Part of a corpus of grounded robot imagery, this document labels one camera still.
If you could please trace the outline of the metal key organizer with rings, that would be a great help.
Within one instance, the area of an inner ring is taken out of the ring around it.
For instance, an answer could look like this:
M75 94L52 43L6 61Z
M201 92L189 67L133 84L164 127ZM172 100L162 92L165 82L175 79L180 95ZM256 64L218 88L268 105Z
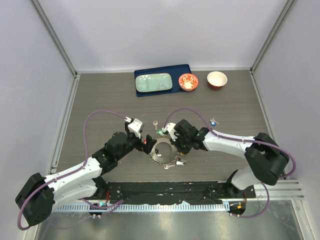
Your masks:
M185 166L187 162L181 158L182 154L171 143L170 138L161 129L158 129L156 133L158 135L156 143L148 154L148 159L165 170L175 166Z

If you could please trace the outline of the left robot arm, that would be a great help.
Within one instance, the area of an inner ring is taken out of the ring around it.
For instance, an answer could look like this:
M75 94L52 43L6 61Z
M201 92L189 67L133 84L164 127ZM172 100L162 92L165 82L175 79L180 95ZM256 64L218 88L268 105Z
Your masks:
M156 142L150 135L142 140L134 133L116 132L84 162L51 175L42 176L39 172L31 175L15 198L19 207L18 228L26 230L21 225L22 218L32 227L64 204L89 197L102 199L107 192L100 183L102 175L117 167L118 161L133 150L149 154Z

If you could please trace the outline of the silver key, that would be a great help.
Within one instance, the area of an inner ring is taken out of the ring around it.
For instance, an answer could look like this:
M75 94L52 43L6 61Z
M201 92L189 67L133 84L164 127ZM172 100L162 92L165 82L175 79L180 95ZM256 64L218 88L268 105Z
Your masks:
M153 125L154 125L154 127L155 127L155 130L157 131L157 130L158 130L158 122L157 122L157 121L154 121L154 122L153 122Z

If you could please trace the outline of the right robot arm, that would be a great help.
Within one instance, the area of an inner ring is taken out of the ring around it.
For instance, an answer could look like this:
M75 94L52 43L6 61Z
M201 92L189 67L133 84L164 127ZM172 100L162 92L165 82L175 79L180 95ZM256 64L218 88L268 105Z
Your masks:
M163 130L168 133L171 144L184 155L194 149L223 152L245 159L248 166L234 171L225 186L226 193L233 198L257 183L276 185L290 160L288 154L262 132L257 136L240 137L208 127L198 130L185 119L168 123Z

